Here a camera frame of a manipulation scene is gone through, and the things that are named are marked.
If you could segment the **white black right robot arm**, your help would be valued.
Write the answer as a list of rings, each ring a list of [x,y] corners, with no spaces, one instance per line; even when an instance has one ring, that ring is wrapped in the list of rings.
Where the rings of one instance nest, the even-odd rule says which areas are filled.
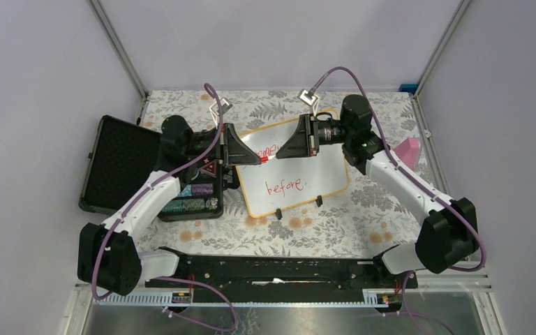
[[[372,277],[379,286],[388,288],[412,270],[458,270],[457,262],[482,248],[474,204],[453,199],[413,172],[383,134],[373,131],[373,117],[369,100],[359,94],[343,99],[339,119],[325,112],[303,114],[276,158],[309,158],[323,146],[339,144],[350,166],[383,186],[412,214],[420,225],[416,242],[389,248],[373,260]]]

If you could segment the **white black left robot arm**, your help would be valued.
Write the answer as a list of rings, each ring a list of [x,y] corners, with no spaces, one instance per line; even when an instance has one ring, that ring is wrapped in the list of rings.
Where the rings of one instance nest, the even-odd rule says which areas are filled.
[[[260,165],[262,159],[237,136],[231,123],[218,121],[210,131],[195,132],[172,115],[161,126],[158,160],[143,185],[113,215],[80,231],[77,277],[94,290],[127,295],[147,281],[162,277],[179,287],[188,267],[166,248],[139,251],[136,241],[145,228],[197,177],[199,163],[217,166]]]

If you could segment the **yellow framed whiteboard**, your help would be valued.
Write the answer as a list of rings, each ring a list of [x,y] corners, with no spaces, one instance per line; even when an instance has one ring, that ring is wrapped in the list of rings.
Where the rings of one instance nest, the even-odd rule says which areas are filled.
[[[291,137],[299,118],[263,126],[239,134],[258,156],[269,157]],[[248,214],[259,218],[314,202],[344,191],[349,185],[348,165],[340,144],[321,147],[310,158],[275,159],[260,165],[237,167]]]

